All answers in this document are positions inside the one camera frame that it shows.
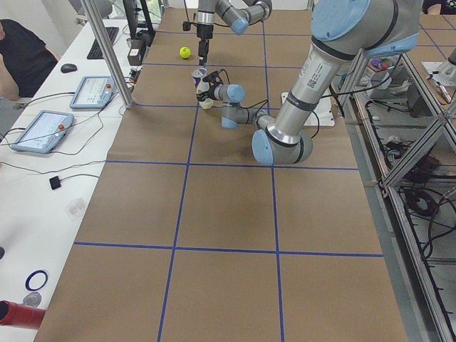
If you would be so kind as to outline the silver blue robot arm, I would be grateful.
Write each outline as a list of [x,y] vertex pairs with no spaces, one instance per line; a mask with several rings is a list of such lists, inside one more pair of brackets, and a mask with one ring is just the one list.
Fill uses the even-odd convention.
[[311,49],[299,78],[273,118],[239,107],[245,92],[237,84],[224,85],[196,69],[197,100],[224,102],[224,126],[241,122],[256,126],[252,152],[262,165],[304,161],[313,142],[303,129],[343,63],[358,52],[366,58],[394,56],[418,42],[420,1],[319,1],[311,17]]
[[197,37],[199,39],[199,65],[204,66],[209,55],[209,41],[213,38],[215,15],[236,34],[259,21],[269,18],[273,6],[271,1],[244,1],[246,8],[238,9],[227,0],[201,0],[197,8]]

